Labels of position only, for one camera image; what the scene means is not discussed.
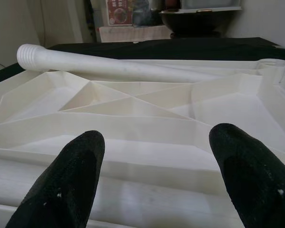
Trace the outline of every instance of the white tray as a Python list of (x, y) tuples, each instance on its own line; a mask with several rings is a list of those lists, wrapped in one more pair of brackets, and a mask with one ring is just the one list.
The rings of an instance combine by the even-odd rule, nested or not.
[(106, 152), (91, 219), (146, 228), (243, 227), (208, 134), (233, 123), (285, 163), (285, 61), (139, 62), (219, 77), (183, 84), (23, 72), (0, 83), (1, 205), (19, 205), (64, 145), (98, 130)]

